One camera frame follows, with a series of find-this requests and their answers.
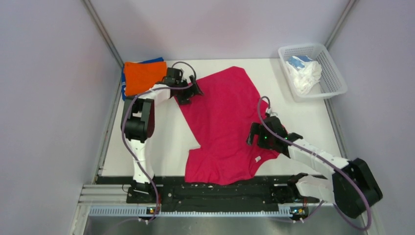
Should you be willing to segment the pink t-shirt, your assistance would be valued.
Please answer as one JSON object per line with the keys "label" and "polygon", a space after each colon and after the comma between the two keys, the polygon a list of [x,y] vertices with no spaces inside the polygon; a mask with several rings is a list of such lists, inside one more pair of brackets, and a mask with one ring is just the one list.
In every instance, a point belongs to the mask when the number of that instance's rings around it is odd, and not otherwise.
{"label": "pink t-shirt", "polygon": [[278,153],[248,145],[252,123],[267,107],[240,67],[230,67],[197,81],[203,96],[180,107],[199,148],[189,151],[184,179],[188,183],[229,185],[251,179]]}

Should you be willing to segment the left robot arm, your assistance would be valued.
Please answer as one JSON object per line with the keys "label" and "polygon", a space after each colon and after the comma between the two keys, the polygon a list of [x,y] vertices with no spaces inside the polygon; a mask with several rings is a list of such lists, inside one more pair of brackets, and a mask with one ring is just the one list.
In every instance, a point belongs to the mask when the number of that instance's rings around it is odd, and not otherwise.
{"label": "left robot arm", "polygon": [[121,137],[132,155],[134,174],[127,192],[127,203],[159,203],[160,196],[154,182],[155,173],[150,162],[147,140],[155,130],[155,107],[171,98],[180,105],[191,103],[195,95],[203,95],[197,84],[197,73],[184,78],[182,69],[168,67],[166,76],[143,93],[124,101]]}

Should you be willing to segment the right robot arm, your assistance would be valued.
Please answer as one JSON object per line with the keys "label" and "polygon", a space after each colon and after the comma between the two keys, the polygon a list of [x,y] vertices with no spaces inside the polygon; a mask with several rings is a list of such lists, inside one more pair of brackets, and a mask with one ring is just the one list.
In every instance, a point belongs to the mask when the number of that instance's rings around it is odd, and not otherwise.
{"label": "right robot arm", "polygon": [[349,218],[357,218],[383,198],[383,193],[368,164],[334,156],[289,133],[276,116],[252,123],[246,143],[272,150],[298,161],[320,174],[293,175],[287,182],[287,198],[299,202],[305,197],[333,203]]}

